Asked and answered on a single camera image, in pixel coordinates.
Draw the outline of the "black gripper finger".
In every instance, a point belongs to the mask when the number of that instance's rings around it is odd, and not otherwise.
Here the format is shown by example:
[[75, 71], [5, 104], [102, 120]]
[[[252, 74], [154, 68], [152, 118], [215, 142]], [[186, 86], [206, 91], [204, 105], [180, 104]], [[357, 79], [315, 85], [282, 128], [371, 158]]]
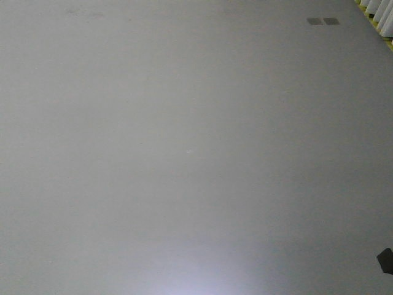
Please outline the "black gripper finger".
[[384, 249], [379, 255], [377, 255], [378, 263], [383, 273], [393, 274], [393, 252], [390, 248]]

